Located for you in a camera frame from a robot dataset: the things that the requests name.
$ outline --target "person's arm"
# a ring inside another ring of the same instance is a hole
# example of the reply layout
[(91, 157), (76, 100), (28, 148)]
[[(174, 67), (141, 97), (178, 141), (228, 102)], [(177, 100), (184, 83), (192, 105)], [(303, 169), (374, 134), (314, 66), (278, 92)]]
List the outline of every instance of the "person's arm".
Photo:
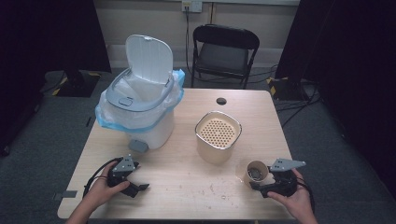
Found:
[[(296, 170), (292, 170), (298, 180), (303, 180), (303, 176)], [(297, 191), (289, 198), (275, 192), (268, 192), (268, 197), (282, 203), (288, 209), (290, 214), (302, 224), (318, 224), (317, 219), (312, 211), (309, 200), (309, 192), (303, 186), (298, 185)]]
[(116, 161), (111, 162), (103, 169), (102, 174), (93, 183), (90, 191), (88, 191), (87, 195), (81, 200), (66, 223), (86, 223), (91, 213), (96, 210), (96, 208), (110, 200), (114, 194), (129, 187), (129, 181), (124, 181), (113, 188), (107, 185), (108, 171), (115, 163)]

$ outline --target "chair backrest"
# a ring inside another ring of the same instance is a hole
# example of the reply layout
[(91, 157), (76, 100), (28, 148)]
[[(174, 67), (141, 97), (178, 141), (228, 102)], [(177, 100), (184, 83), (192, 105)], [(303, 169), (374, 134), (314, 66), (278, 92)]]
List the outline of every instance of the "chair backrest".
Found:
[(260, 45), (260, 39), (249, 30), (216, 24), (195, 28), (192, 38), (195, 47), (197, 41), (239, 49), (257, 50)]

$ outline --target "black hole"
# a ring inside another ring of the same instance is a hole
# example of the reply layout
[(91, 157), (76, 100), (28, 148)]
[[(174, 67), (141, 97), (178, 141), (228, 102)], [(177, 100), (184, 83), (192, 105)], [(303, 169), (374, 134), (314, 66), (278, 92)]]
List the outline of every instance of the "black hole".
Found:
[(227, 100), (220, 97), (216, 100), (216, 103), (218, 103), (218, 105), (225, 105), (227, 104)]

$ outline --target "black chair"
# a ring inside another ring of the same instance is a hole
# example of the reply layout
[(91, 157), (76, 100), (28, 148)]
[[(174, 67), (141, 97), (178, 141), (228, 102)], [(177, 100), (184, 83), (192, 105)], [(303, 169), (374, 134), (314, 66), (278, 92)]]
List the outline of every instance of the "black chair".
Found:
[(194, 52), (192, 59), (191, 87), (194, 86), (195, 71), (221, 77), (232, 77), (244, 81), (248, 77), (254, 56), (260, 45), (259, 38), (249, 30), (229, 26), (207, 24), (197, 27), (192, 38)]

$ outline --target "small cup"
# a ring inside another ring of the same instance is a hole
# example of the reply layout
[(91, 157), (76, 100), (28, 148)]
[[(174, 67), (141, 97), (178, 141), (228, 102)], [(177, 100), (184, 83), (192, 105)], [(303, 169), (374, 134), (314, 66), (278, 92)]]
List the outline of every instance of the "small cup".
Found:
[(260, 184), (268, 176), (268, 167), (261, 161), (252, 161), (245, 171), (244, 182), (250, 187), (250, 182)]

